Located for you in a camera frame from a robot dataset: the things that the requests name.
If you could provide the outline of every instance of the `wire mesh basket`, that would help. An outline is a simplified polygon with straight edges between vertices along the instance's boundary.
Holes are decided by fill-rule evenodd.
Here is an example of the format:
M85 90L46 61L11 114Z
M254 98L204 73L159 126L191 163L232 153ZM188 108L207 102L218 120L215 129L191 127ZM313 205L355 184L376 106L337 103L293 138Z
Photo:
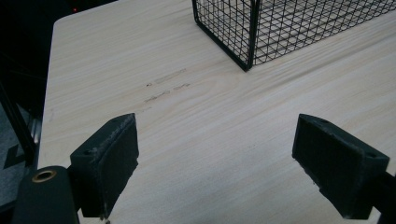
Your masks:
M194 18L242 69L396 8L396 0L192 0Z

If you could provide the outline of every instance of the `light wood tabletop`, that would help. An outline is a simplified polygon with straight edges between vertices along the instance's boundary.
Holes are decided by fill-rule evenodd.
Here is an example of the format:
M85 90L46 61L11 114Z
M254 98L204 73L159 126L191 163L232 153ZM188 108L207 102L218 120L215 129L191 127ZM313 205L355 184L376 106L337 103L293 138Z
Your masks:
M195 23L190 0L129 0L55 23L39 167L106 121L136 113L139 165L117 223L344 220L291 157L300 113L391 157L396 172L396 12L245 73ZM101 223L81 218L81 223Z

